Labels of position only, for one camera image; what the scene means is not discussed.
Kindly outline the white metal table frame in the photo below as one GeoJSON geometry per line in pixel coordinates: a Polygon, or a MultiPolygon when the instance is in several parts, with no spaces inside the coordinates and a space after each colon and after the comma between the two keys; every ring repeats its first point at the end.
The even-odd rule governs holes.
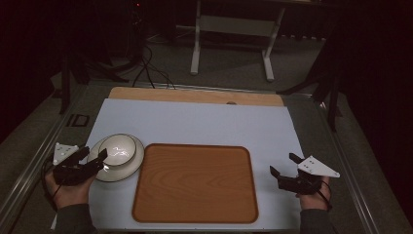
{"type": "Polygon", "coordinates": [[[274,75],[271,63],[271,53],[273,51],[274,44],[281,28],[284,13],[285,7],[281,7],[276,13],[276,19],[274,21],[209,16],[202,14],[202,0],[197,0],[195,18],[195,42],[190,66],[190,73],[192,75],[197,75],[199,73],[202,31],[261,36],[267,37],[269,39],[269,44],[267,48],[262,51],[261,56],[266,79],[268,82],[274,82],[276,80],[276,77],[274,75]]]}

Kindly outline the white round bowl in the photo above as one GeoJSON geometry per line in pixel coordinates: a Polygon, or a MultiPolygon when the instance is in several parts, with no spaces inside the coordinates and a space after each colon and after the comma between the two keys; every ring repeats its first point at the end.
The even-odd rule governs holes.
{"type": "MultiPolygon", "coordinates": [[[[122,179],[125,179],[131,176],[140,168],[143,162],[143,158],[144,158],[144,146],[137,137],[131,136],[131,135],[127,135],[127,136],[130,136],[135,142],[134,156],[126,164],[121,165],[121,166],[108,166],[104,163],[103,169],[97,173],[96,178],[98,180],[104,181],[104,182],[119,181],[119,180],[122,180],[122,179]]],[[[107,137],[103,138],[98,143],[96,143],[93,146],[91,152],[98,153],[99,147],[101,146],[102,142],[105,139],[107,139],[107,137]]]]}

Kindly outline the person's left hand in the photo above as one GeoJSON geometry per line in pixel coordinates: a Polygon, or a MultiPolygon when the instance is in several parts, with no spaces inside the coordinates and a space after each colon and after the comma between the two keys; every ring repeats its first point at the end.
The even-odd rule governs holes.
{"type": "Polygon", "coordinates": [[[78,185],[63,186],[56,184],[53,173],[46,175],[48,191],[52,195],[58,209],[72,205],[88,204],[90,187],[94,180],[95,176],[93,175],[78,185]]]}

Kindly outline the wooden tray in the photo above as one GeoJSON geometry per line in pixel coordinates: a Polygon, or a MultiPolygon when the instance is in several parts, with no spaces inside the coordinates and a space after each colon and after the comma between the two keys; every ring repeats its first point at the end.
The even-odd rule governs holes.
{"type": "Polygon", "coordinates": [[[145,148],[132,217],[141,223],[253,223],[259,216],[242,146],[152,143],[145,148]]]}

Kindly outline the person's right hand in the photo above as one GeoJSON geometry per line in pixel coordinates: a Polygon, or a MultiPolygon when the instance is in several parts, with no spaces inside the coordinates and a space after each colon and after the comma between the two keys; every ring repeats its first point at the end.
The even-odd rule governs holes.
{"type": "Polygon", "coordinates": [[[295,197],[300,201],[302,210],[330,210],[331,188],[329,178],[323,176],[320,190],[312,195],[296,194],[295,197]]]}

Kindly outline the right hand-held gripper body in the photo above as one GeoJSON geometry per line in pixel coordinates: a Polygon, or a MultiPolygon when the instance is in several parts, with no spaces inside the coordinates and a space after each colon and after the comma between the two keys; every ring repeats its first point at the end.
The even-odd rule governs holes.
{"type": "Polygon", "coordinates": [[[296,177],[281,175],[281,178],[277,179],[279,189],[302,195],[312,195],[320,190],[323,176],[341,176],[314,156],[309,156],[303,159],[301,164],[296,165],[298,175],[296,177]]]}

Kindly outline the white table mat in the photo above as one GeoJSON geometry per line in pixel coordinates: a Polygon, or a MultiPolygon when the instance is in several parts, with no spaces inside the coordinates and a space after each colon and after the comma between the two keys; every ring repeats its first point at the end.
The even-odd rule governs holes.
{"type": "Polygon", "coordinates": [[[302,154],[285,107],[106,99],[87,141],[93,146],[114,134],[130,134],[145,145],[186,143],[239,145],[250,153],[258,218],[250,224],[140,223],[131,215],[138,174],[118,182],[95,181],[90,191],[94,226],[106,231],[254,231],[270,232],[299,227],[299,202],[278,189],[269,168],[296,176],[288,159],[302,154]]]}

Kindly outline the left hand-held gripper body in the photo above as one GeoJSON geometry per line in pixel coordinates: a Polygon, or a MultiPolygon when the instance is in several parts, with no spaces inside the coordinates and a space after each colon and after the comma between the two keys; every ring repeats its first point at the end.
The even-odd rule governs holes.
{"type": "Polygon", "coordinates": [[[53,156],[53,165],[55,166],[53,174],[56,184],[74,186],[97,174],[88,173],[86,164],[81,164],[81,161],[75,165],[69,164],[68,157],[79,149],[81,148],[78,145],[56,144],[53,156]]]}

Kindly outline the black floor plate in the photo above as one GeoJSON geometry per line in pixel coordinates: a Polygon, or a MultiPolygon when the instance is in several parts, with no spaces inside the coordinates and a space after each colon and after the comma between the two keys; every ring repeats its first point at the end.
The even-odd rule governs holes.
{"type": "Polygon", "coordinates": [[[68,121],[66,122],[66,127],[87,127],[90,122],[89,115],[83,114],[71,114],[68,121]]]}

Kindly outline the black metal stand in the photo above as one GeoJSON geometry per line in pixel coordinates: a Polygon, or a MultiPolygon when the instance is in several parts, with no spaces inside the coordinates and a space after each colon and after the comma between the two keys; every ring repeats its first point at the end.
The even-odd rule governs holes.
{"type": "Polygon", "coordinates": [[[336,131],[335,118],[337,114],[339,81],[342,76],[340,61],[334,53],[334,50],[339,48],[339,41],[339,32],[333,30],[325,40],[305,80],[286,90],[277,91],[278,95],[288,96],[317,84],[318,86],[311,94],[311,98],[314,102],[322,103],[326,97],[329,97],[327,123],[332,132],[336,131]]]}
{"type": "Polygon", "coordinates": [[[107,79],[115,82],[126,82],[126,79],[117,75],[117,72],[130,69],[134,66],[132,61],[115,67],[107,67],[88,58],[82,53],[65,53],[61,58],[61,86],[57,95],[61,99],[60,114],[69,107],[71,101],[70,78],[74,77],[80,84],[88,84],[90,76],[87,69],[97,71],[107,79]]]}

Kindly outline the metal floor rail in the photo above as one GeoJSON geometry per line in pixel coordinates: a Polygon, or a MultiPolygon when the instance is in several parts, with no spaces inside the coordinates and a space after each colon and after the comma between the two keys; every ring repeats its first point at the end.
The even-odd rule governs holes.
{"type": "Polygon", "coordinates": [[[320,115],[324,128],[328,131],[329,137],[333,141],[333,146],[337,153],[338,160],[340,161],[340,167],[343,170],[342,176],[348,186],[349,193],[354,202],[355,209],[357,210],[365,234],[380,234],[375,219],[368,206],[366,197],[358,183],[355,171],[350,164],[349,155],[345,151],[342,139],[336,132],[331,130],[331,127],[327,123],[326,118],[327,112],[329,111],[327,105],[324,102],[315,102],[314,106],[320,115]]]}
{"type": "Polygon", "coordinates": [[[86,89],[81,85],[72,91],[62,114],[60,99],[47,98],[0,144],[0,234],[8,233],[17,219],[44,159],[86,89]]]}

